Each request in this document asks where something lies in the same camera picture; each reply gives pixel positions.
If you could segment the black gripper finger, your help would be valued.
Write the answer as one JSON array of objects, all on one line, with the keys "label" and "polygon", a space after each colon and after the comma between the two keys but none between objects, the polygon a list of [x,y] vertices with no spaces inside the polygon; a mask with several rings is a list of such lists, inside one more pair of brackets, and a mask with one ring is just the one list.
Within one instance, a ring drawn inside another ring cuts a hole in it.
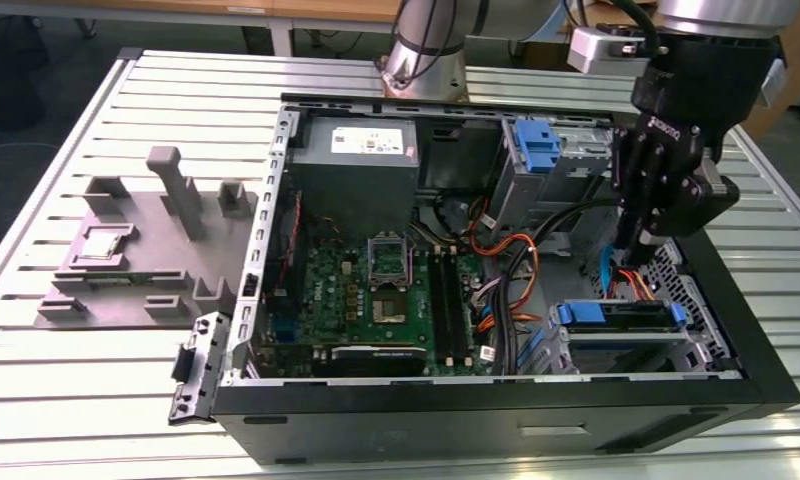
[{"label": "black gripper finger", "polygon": [[612,188],[619,198],[619,220],[612,245],[621,251],[623,265],[645,265],[655,250],[680,235],[671,205],[675,146],[675,139],[657,127],[615,131]]}]

